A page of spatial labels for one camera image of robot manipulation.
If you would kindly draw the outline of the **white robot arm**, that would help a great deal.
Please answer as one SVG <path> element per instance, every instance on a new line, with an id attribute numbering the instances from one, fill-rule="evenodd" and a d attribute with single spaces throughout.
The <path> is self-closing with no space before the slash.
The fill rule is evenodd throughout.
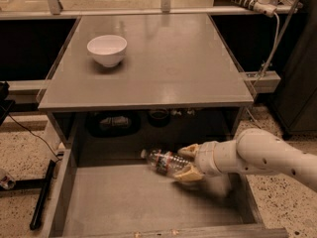
<path id="1" fill-rule="evenodd" d="M 317 191 L 317 156 L 290 146 L 266 130 L 246 129 L 235 140 L 192 144 L 178 153 L 193 159 L 173 175 L 179 181 L 223 174 L 281 173 Z"/>

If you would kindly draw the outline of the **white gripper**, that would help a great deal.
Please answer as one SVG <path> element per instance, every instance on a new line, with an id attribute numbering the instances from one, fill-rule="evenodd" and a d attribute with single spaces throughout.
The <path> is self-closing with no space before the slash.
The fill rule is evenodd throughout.
<path id="1" fill-rule="evenodd" d="M 190 182 L 202 180 L 204 175 L 217 177 L 221 174 L 214 161 L 216 141 L 205 142 L 201 145 L 192 144 L 183 147 L 177 153 L 189 159 L 194 159 L 194 165 L 188 164 L 182 170 L 176 172 L 173 177 L 178 181 Z"/>

